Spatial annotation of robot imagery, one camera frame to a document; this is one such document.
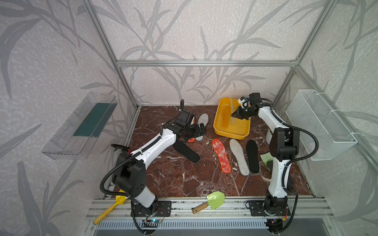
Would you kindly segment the yellow insole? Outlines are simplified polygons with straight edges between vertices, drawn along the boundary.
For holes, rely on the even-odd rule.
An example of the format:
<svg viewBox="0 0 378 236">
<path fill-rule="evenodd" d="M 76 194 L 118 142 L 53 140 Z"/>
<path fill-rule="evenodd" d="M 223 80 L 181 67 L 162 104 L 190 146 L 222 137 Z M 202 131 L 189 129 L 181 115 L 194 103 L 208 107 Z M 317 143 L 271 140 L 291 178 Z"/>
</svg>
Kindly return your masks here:
<svg viewBox="0 0 378 236">
<path fill-rule="evenodd" d="M 229 129 L 232 126 L 230 115 L 230 106 L 223 107 L 220 113 L 220 126 L 224 130 Z"/>
<path fill-rule="evenodd" d="M 230 115 L 230 119 L 231 119 L 232 126 L 234 126 L 234 117 L 232 116 L 233 112 L 234 112 L 234 109 L 233 109 L 233 99 L 230 98 L 230 114 L 231 114 Z"/>
</svg>

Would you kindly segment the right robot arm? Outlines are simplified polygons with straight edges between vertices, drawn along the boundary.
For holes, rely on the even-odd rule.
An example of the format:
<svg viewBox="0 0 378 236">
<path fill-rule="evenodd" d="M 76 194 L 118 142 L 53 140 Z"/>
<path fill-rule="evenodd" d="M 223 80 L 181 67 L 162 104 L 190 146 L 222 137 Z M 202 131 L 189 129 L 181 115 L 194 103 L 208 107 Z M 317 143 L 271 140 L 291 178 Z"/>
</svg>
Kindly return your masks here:
<svg viewBox="0 0 378 236">
<path fill-rule="evenodd" d="M 319 141 L 311 132 L 285 123 L 275 113 L 271 101 L 261 98 L 258 92 L 242 96 L 238 103 L 240 105 L 231 115 L 233 118 L 248 120 L 252 116 L 258 116 L 272 132 L 269 142 L 269 153 L 273 157 L 271 183 L 264 201 L 249 203 L 251 214 L 276 216 L 279 213 L 289 213 L 287 196 L 294 193 L 289 177 L 291 165 L 314 156 L 319 149 Z M 309 135 L 315 147 L 308 155 L 297 158 L 301 133 Z"/>
</svg>

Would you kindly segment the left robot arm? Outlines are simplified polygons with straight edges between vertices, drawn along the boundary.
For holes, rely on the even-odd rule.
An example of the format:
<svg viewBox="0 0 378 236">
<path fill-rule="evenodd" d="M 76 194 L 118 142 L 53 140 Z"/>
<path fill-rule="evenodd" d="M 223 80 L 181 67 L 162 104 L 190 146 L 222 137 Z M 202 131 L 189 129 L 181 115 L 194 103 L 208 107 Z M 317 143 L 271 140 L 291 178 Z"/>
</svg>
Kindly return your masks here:
<svg viewBox="0 0 378 236">
<path fill-rule="evenodd" d="M 187 146 L 192 138 L 206 134 L 203 123 L 192 124 L 194 114 L 184 109 L 185 101 L 180 101 L 179 113 L 164 123 L 159 133 L 142 147 L 129 152 L 121 145 L 116 165 L 101 180 L 100 191 L 106 195 L 126 196 L 132 202 L 152 211 L 157 205 L 157 197 L 147 187 L 146 171 L 151 163 L 168 147 L 172 146 L 178 153 L 192 163 L 198 163 L 200 156 Z"/>
</svg>

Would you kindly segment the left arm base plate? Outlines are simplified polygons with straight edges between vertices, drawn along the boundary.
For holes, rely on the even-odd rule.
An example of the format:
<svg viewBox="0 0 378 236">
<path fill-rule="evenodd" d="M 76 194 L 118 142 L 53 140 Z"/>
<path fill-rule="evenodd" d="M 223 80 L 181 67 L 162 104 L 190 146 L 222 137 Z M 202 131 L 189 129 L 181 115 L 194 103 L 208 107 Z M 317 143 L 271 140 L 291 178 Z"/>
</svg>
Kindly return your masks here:
<svg viewBox="0 0 378 236">
<path fill-rule="evenodd" d="M 135 217 L 169 217 L 172 210 L 171 201 L 154 201 L 150 207 L 145 207 L 140 203 L 132 202 L 131 216 Z"/>
</svg>

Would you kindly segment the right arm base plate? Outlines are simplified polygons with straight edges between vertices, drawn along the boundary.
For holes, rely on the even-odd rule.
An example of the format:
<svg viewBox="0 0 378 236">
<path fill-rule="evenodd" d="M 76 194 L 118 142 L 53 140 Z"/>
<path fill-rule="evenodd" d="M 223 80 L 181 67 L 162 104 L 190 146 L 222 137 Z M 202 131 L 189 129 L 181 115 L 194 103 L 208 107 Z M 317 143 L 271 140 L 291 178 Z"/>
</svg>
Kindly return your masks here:
<svg viewBox="0 0 378 236">
<path fill-rule="evenodd" d="M 291 216 L 291 212 L 287 204 L 280 206 L 276 204 L 265 203 L 265 201 L 263 200 L 249 200 L 245 202 L 245 206 L 250 210 L 251 216 L 278 218 Z"/>
</svg>

